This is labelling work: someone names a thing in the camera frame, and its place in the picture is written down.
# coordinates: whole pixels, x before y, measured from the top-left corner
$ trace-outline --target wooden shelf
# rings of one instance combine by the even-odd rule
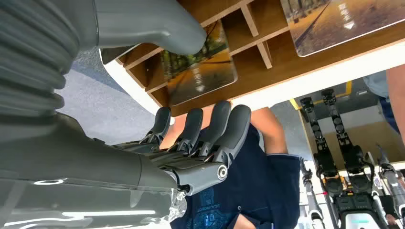
[[[253,17],[251,4],[241,6],[241,11],[243,13],[243,16],[245,17],[247,26],[249,27],[252,36],[256,37],[257,35],[259,35],[259,31],[257,30],[256,22]]]
[[[255,0],[249,5],[259,32],[256,37],[252,36],[241,10],[222,19],[231,55],[288,31],[279,0]]]
[[[146,88],[148,86],[145,62],[138,64],[137,66],[134,66],[130,69],[126,69],[126,71],[141,88]]]
[[[203,26],[221,19],[238,80],[180,105],[172,115],[234,99],[405,40],[405,22],[308,57],[298,57],[280,0],[178,0]],[[167,81],[154,44],[141,44],[119,58],[131,77],[160,106],[169,104]]]
[[[154,92],[162,87],[167,86],[167,80],[164,77],[163,66],[160,60],[160,54],[153,56],[146,61],[147,78],[149,79],[148,86],[145,91],[147,93]]]
[[[285,32],[267,42],[272,53],[272,68],[264,67],[256,47],[249,48],[233,56],[238,81],[186,103],[172,106],[171,113],[178,116],[195,107],[206,107],[220,100],[237,98],[371,50],[404,41],[404,31],[405,22],[400,22],[304,58],[298,57],[290,33]]]
[[[126,56],[124,68],[131,69],[158,54],[163,49],[155,44],[143,43],[131,50]]]
[[[225,17],[252,0],[177,0],[203,27]]]

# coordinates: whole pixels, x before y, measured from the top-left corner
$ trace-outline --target blue t-shirt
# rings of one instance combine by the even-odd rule
[[[239,213],[257,228],[291,229],[299,217],[299,157],[269,155],[250,125],[245,143],[222,183],[187,197],[173,229],[232,228]]]

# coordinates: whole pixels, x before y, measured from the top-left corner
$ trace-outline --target gray robotic arm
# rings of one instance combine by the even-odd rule
[[[190,111],[189,125],[164,152],[168,108],[144,139],[116,146],[88,138],[75,119],[56,112],[64,101],[54,90],[64,87],[80,49],[151,42],[193,54],[205,36],[175,0],[0,1],[0,226],[171,221],[181,215],[173,210],[182,194],[222,182],[247,133],[245,106],[227,126],[225,103],[224,112],[213,112],[224,117],[211,123],[212,137],[200,139],[202,112]]]

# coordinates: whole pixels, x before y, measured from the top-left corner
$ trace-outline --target transparent plastic part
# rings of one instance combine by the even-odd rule
[[[0,228],[156,228],[182,217],[185,194],[58,178],[22,180],[0,171]]]

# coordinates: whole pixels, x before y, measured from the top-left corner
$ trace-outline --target yellow stripe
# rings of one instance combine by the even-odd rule
[[[336,98],[344,97],[344,96],[350,95],[351,93],[352,93],[352,82],[351,82],[351,81],[348,81],[348,82],[346,82],[346,91],[345,91],[344,93],[337,94],[337,95],[336,95]],[[299,105],[297,104],[297,102],[295,101],[295,99],[290,99],[290,103],[292,104],[292,106],[293,106],[294,109],[296,109],[296,110],[299,110],[299,109],[302,108],[301,106],[299,106]],[[323,103],[323,100],[315,101],[315,102],[314,102],[314,105],[320,104],[320,103]]]
[[[350,95],[352,93],[352,81],[346,83],[346,95]]]
[[[299,106],[297,102],[295,102],[295,99],[290,99],[290,103],[294,107],[294,109],[299,110]]]

